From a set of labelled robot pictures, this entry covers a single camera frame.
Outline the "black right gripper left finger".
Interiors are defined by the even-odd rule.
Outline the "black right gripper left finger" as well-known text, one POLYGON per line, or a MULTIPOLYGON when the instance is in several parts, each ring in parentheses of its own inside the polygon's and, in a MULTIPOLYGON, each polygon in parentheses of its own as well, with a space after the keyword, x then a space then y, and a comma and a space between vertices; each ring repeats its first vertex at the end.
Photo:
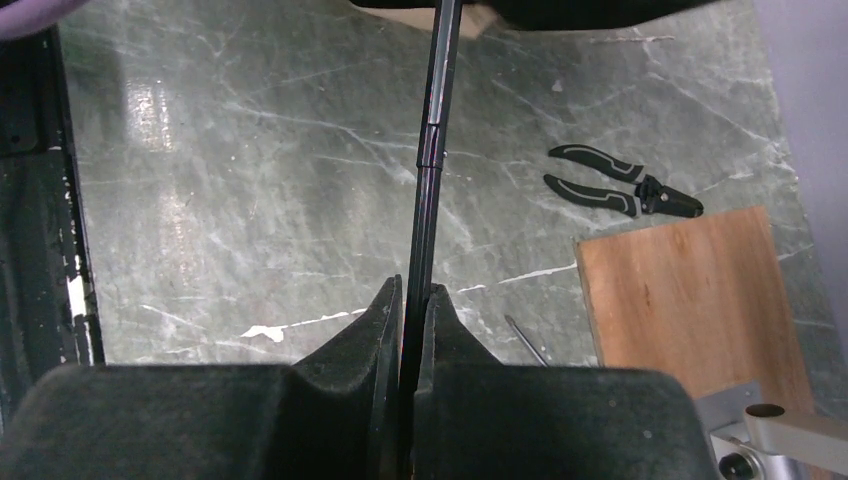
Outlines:
POLYGON ((395 479, 402 281, 292 365, 63 366, 1 441, 5 479, 395 479))

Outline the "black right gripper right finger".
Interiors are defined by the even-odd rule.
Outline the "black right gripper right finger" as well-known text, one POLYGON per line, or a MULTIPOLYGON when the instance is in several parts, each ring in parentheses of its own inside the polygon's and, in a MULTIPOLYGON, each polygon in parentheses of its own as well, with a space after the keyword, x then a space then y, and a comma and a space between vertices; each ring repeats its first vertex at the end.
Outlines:
POLYGON ((414 397, 417 479, 712 479, 694 404, 653 370, 507 365, 430 295, 414 397))

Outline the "wooden board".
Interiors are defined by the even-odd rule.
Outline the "wooden board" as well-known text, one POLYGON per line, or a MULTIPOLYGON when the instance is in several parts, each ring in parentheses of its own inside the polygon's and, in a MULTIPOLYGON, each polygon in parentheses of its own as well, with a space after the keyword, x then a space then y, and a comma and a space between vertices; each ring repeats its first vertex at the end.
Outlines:
POLYGON ((601 364, 673 376, 696 401, 756 381, 816 414, 766 210, 749 207, 575 248, 601 364))

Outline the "black pliers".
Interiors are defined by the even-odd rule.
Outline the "black pliers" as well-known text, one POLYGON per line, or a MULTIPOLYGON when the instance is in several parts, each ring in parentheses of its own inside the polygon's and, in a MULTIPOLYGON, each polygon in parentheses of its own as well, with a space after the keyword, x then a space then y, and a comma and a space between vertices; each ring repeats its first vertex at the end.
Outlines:
POLYGON ((633 187, 631 192, 594 188, 545 174, 544 183, 560 198, 573 204, 611 210, 630 218, 653 214, 697 218, 705 212, 701 201, 665 185, 648 174, 645 166, 628 163, 594 147, 565 144, 550 149, 548 156, 593 169, 633 187))

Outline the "beige folding umbrella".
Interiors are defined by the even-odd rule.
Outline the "beige folding umbrella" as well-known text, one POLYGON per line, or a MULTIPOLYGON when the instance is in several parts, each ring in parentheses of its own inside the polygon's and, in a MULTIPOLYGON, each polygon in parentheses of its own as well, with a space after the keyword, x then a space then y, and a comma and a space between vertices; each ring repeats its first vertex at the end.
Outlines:
MULTIPOLYGON (((416 158, 416 206, 399 390, 415 391, 421 374, 424 314, 431 289, 441 176, 464 1, 434 1, 428 75, 416 158)), ((527 31, 615 30, 699 7, 697 1, 481 1, 511 26, 527 31)))

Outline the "green handled screwdriver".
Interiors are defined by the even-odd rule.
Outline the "green handled screwdriver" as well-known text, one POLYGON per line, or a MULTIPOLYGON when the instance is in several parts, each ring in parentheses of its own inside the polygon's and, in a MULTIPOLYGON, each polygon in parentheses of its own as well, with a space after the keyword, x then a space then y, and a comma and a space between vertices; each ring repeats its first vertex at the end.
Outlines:
POLYGON ((529 351, 529 353, 533 356, 533 358, 534 358, 534 359, 535 359, 535 360, 536 360, 536 361, 537 361, 537 362, 538 362, 541 366, 547 367, 547 366, 548 366, 548 362, 546 361, 546 359, 544 358, 544 356, 540 353, 540 351, 539 351, 538 349, 536 349, 536 348, 535 348, 535 346, 532 344, 532 342, 531 342, 531 341, 530 341, 530 339, 527 337, 527 335, 526 335, 526 334, 522 331, 522 329, 519 327, 519 325, 518 325, 518 323, 516 322, 516 320, 515 320, 512 316, 510 316, 510 315, 505 315, 505 316, 504 316, 504 318, 505 318, 505 321, 507 322, 507 324, 508 324, 508 325, 512 328, 512 330, 515 332, 515 334, 517 335, 517 337, 518 337, 518 339, 521 341, 521 343, 525 346, 525 348, 526 348, 526 349, 529 351))

